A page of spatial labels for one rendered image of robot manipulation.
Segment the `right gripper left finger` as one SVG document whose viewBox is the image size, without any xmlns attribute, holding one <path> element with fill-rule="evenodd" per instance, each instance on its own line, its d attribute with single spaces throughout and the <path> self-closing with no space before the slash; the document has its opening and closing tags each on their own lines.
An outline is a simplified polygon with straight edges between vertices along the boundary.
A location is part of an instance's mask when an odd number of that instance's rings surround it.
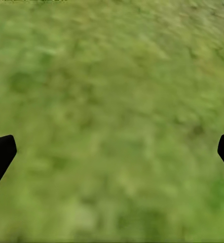
<svg viewBox="0 0 224 243">
<path fill-rule="evenodd" d="M 0 180 L 17 153 L 13 135 L 0 137 Z"/>
</svg>

